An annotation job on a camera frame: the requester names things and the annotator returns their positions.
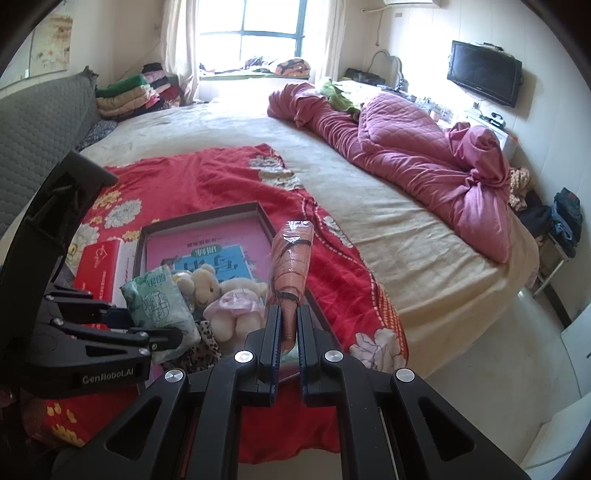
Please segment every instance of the electronic device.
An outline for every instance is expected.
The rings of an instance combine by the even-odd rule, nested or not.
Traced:
[[[447,79],[501,105],[517,104],[522,64],[497,48],[454,41]]]

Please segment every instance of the stuffed toy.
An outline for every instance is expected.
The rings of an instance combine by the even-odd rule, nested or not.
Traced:
[[[205,308],[203,317],[211,323],[213,337],[227,342],[236,332],[240,340],[262,326],[267,284],[250,278],[231,278],[218,282],[215,269],[208,264],[175,274],[179,290],[196,307]]]
[[[226,292],[203,312],[203,318],[212,327],[218,342],[228,342],[236,333],[236,340],[243,345],[246,336],[263,327],[265,307],[259,295],[246,288]]]

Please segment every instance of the pink quilt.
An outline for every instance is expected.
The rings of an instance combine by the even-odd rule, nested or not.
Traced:
[[[352,164],[402,187],[474,250],[508,261],[509,164],[492,131],[464,123],[442,131],[389,93],[365,104],[356,124],[308,83],[274,92],[267,113],[309,128]]]

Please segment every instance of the white cabinet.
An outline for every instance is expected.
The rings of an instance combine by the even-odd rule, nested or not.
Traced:
[[[591,391],[591,306],[562,332],[562,341],[573,364],[581,395]]]

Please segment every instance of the windowsill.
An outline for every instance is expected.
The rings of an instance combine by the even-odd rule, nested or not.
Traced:
[[[207,75],[199,77],[201,82],[211,82],[211,81],[218,81],[218,80],[244,80],[244,79],[261,79],[261,78],[271,78],[271,79],[290,79],[290,80],[309,80],[310,77],[290,77],[287,75],[277,75],[275,73],[256,73],[256,72],[229,72],[229,73],[219,73],[217,75]]]

